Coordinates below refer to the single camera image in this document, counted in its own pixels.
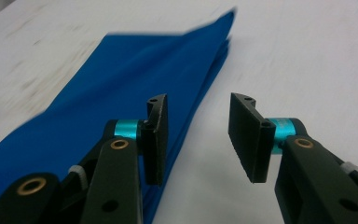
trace blue fabric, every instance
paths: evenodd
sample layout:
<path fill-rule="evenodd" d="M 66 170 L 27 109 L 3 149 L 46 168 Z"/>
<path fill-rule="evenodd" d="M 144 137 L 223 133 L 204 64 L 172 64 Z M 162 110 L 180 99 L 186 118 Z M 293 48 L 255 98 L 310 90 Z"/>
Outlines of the blue fabric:
<path fill-rule="evenodd" d="M 0 194 L 23 175 L 63 179 L 91 150 L 109 119 L 147 119 L 148 98 L 167 93 L 172 169 L 190 121 L 227 57 L 233 12 L 185 35 L 107 35 L 48 109 L 0 143 Z M 141 171 L 144 220 L 151 223 L 164 189 Z"/>

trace white surface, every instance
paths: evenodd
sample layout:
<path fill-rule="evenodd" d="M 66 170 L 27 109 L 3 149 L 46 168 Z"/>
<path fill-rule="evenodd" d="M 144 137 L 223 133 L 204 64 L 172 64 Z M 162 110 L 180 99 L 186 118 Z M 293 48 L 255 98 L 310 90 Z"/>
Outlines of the white surface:
<path fill-rule="evenodd" d="M 227 61 L 203 100 L 154 223 L 282 223 L 273 187 L 250 184 L 227 134 L 229 94 L 296 117 L 358 165 L 358 1 L 26 1 L 0 12 L 0 140 L 43 111 L 109 32 L 183 32 L 237 7 Z"/>

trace fabric fold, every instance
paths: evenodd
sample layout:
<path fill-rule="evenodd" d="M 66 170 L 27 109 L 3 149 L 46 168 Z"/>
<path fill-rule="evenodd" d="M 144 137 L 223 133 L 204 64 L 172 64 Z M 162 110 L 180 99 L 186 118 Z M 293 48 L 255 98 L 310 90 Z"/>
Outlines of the fabric fold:
<path fill-rule="evenodd" d="M 168 94 L 167 181 L 191 119 L 222 67 L 234 12 L 184 35 L 107 35 L 45 112 L 0 143 L 0 194 L 23 175 L 63 179 L 110 119 L 146 119 L 145 102 Z M 140 158 L 144 222 L 164 189 L 148 186 Z"/>

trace blue cloth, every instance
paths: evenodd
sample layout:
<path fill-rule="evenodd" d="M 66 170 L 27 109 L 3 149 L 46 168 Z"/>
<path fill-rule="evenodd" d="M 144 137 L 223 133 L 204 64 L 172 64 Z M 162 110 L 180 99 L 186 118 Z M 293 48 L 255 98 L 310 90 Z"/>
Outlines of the blue cloth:
<path fill-rule="evenodd" d="M 168 94 L 165 181 L 190 121 L 227 57 L 234 13 L 185 35 L 107 35 L 48 109 L 0 143 L 0 194 L 21 176 L 49 172 L 63 179 L 98 142 L 109 119 L 147 119 L 145 102 Z M 141 170 L 144 222 L 164 189 Z"/>

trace white tabletop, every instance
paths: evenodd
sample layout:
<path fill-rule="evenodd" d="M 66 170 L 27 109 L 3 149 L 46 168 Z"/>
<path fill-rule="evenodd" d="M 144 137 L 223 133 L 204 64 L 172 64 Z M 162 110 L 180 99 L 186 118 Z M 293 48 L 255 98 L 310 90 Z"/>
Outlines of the white tabletop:
<path fill-rule="evenodd" d="M 154 223 L 283 223 L 274 185 L 251 184 L 227 134 L 229 95 L 301 119 L 358 165 L 358 1 L 31 1 L 0 12 L 0 141 L 43 111 L 112 32 L 181 33 L 237 7 L 230 53 L 172 169 Z"/>

